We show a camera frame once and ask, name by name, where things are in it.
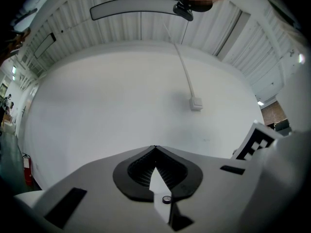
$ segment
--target metal screw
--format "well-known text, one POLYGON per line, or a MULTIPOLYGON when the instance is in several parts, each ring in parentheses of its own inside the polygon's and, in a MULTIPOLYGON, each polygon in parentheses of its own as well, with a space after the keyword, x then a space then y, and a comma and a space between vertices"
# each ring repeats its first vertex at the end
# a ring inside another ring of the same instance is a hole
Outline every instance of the metal screw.
POLYGON ((164 196, 163 199, 162 199, 162 202, 164 204, 170 204, 172 202, 171 196, 164 196))

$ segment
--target ceiling beam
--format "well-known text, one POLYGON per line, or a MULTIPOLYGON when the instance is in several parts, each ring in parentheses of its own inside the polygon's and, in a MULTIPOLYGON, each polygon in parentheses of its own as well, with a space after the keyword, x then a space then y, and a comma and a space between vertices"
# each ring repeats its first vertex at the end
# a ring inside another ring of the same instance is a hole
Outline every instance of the ceiling beam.
POLYGON ((257 5, 255 0, 229 0, 242 11, 251 14, 252 18, 254 18, 258 24, 262 27, 263 31, 267 35, 275 53, 277 59, 280 61, 280 75, 282 79, 282 86, 286 83, 285 77, 285 67, 282 60, 282 53, 277 38, 272 30, 271 25, 269 24, 267 18, 264 16, 263 12, 259 9, 260 6, 257 5))

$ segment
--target floor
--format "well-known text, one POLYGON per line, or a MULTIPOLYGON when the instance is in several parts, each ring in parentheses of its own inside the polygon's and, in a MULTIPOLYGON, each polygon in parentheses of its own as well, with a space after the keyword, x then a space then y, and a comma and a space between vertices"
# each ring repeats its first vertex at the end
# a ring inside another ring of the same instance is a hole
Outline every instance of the floor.
POLYGON ((41 190, 35 181, 31 186, 25 182, 23 158, 17 145, 17 137, 2 132, 0 143, 0 176, 13 195, 41 190))

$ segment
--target brick wall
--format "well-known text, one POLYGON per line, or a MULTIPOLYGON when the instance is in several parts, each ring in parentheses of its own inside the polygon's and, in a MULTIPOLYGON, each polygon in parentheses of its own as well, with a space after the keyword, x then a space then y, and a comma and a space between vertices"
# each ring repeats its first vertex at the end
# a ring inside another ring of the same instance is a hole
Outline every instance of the brick wall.
POLYGON ((277 123, 286 119, 286 115, 278 102, 274 102, 261 110, 264 124, 277 123))

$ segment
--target white cable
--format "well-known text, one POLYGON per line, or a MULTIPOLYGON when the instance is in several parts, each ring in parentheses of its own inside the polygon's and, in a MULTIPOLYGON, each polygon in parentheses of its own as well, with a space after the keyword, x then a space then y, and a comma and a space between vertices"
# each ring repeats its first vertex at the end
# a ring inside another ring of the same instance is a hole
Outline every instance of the white cable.
POLYGON ((172 36, 171 36, 171 34, 170 34, 170 31, 168 30, 168 28, 166 27, 166 25, 165 25, 165 23, 164 23, 163 17, 162 17, 162 22, 163 22, 163 25, 164 25, 164 27, 165 27, 167 33, 169 34, 169 38, 171 39, 171 42, 173 43, 173 45, 174 45, 175 48, 176 48, 176 51, 177 51, 177 53, 178 53, 178 55, 179 55, 181 64, 183 65, 183 68, 184 68, 184 71, 185 71, 185 75, 186 75, 186 77, 187 77, 187 81, 188 81, 188 84, 189 84, 191 96, 192 96, 192 97, 195 97, 195 95, 194 95, 194 90, 193 90, 193 87, 192 87, 192 83, 191 83, 191 80, 190 80, 190 77, 189 77, 189 74, 188 74, 186 65, 185 65, 185 63, 184 63, 183 58, 181 57, 180 51, 179 51, 179 49, 178 49, 178 46, 177 46, 176 43, 174 42, 174 40, 173 40, 173 38, 172 38, 172 36))

